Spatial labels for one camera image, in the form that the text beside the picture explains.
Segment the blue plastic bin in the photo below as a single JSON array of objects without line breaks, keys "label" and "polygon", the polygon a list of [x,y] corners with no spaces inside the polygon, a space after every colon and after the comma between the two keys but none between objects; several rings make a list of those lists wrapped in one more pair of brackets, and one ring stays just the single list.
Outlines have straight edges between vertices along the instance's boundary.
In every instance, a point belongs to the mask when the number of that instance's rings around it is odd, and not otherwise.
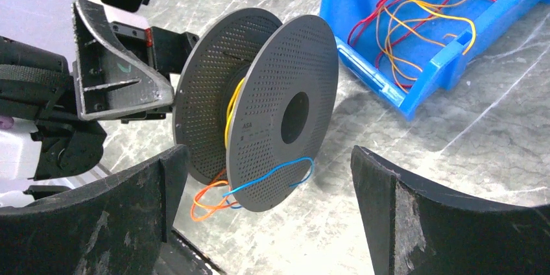
[{"label": "blue plastic bin", "polygon": [[[347,44],[348,35],[353,26],[367,17],[376,7],[379,0],[322,0],[320,16],[334,31],[338,51],[344,64],[380,97],[395,106],[407,120],[414,117],[416,108],[438,88],[450,90],[464,72],[466,64],[476,55],[482,53],[491,43],[499,38],[516,20],[526,14],[539,1],[548,0],[468,0],[461,6],[446,8],[446,14],[470,18],[477,30],[477,39],[465,55],[462,52],[472,38],[472,30],[466,22],[437,19],[422,25],[418,32],[426,38],[445,44],[445,47],[424,42],[416,36],[409,36],[395,46],[394,54],[412,61],[422,67],[420,73],[413,67],[400,64],[400,69],[408,75],[417,77],[408,93],[394,83],[387,57],[380,61],[380,69],[374,67],[374,60],[380,52],[375,40],[375,25],[369,25],[358,39],[355,47]],[[441,3],[442,0],[426,0],[430,3]],[[414,4],[403,7],[399,13],[402,20],[426,18],[424,12]],[[381,41],[387,34],[389,17],[381,18],[379,35]],[[407,32],[403,27],[398,29],[393,40]],[[456,38],[444,35],[452,33]]]}]

